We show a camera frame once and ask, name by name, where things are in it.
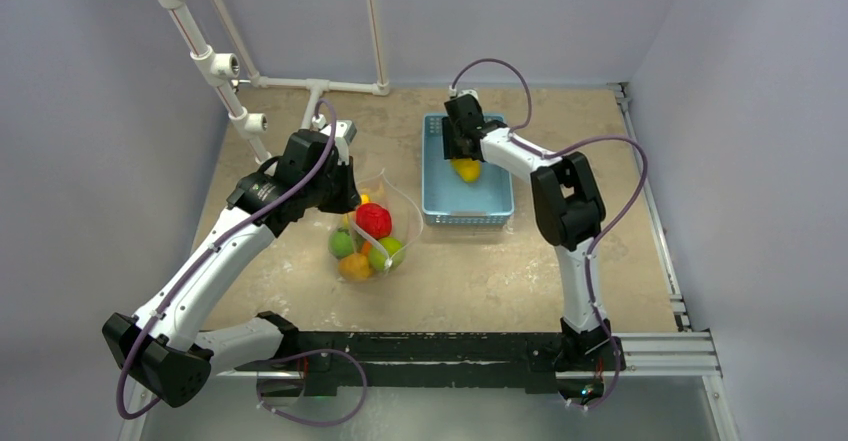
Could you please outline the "orange mango fruit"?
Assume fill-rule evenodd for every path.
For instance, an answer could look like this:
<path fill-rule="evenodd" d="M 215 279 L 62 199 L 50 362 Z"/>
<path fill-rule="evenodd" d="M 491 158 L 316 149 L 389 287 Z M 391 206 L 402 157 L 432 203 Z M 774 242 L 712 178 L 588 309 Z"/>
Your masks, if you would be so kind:
<path fill-rule="evenodd" d="M 338 261 L 339 275 L 346 281 L 367 281 L 374 273 L 367 255 L 352 253 Z"/>

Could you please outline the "yellow mango fruit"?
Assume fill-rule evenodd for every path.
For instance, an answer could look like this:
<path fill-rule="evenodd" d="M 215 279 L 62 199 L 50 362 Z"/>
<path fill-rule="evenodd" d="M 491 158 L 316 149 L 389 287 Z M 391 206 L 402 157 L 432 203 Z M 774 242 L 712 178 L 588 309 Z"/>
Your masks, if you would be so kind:
<path fill-rule="evenodd" d="M 450 165 L 459 178 L 468 184 L 477 182 L 482 174 L 482 162 L 471 158 L 451 159 Z"/>

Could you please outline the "green pear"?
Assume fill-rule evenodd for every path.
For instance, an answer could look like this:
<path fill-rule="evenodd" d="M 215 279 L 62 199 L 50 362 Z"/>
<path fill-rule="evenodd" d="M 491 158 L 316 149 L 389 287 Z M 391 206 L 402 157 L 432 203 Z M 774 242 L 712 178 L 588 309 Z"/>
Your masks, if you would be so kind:
<path fill-rule="evenodd" d="M 406 246 L 391 236 L 379 239 L 367 254 L 369 265 L 376 272 L 398 268 L 405 260 L 405 256 Z"/>

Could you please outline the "clear zip top bag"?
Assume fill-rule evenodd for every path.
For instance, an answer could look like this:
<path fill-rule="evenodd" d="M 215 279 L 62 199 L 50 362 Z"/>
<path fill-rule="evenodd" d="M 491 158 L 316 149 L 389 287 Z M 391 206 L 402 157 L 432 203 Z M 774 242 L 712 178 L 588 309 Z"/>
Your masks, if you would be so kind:
<path fill-rule="evenodd" d="M 339 217 L 327 248 L 342 280 L 368 282 L 403 265 L 422 234 L 423 215 L 384 172 L 357 182 L 356 188 L 360 204 Z"/>

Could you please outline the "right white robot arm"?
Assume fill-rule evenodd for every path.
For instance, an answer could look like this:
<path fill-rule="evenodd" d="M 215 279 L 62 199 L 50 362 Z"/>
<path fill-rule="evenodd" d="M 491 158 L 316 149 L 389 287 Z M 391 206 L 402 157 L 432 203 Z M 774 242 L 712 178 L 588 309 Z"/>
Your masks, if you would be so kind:
<path fill-rule="evenodd" d="M 452 95 L 445 109 L 446 159 L 493 164 L 530 186 L 535 223 L 555 249 L 563 291 L 557 358 L 576 368 L 601 356 L 620 361 L 619 342 L 611 334 L 598 282 L 591 277 L 596 262 L 590 247 L 601 234 L 606 208 L 586 156 L 556 154 L 516 135 L 505 123 L 486 119 L 470 90 Z"/>

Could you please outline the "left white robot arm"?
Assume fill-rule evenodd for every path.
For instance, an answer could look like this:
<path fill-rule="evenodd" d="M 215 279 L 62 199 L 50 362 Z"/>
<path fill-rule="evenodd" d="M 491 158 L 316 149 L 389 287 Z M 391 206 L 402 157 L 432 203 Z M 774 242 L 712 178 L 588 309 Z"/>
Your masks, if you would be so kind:
<path fill-rule="evenodd" d="M 297 329 L 265 312 L 206 331 L 212 309 L 252 260 L 310 209 L 345 214 L 359 203 L 349 147 L 350 121 L 293 133 L 282 155 L 241 178 L 209 235 L 171 280 L 132 315 L 114 313 L 102 333 L 121 369 L 172 408 L 192 400 L 221 372 L 297 360 Z"/>

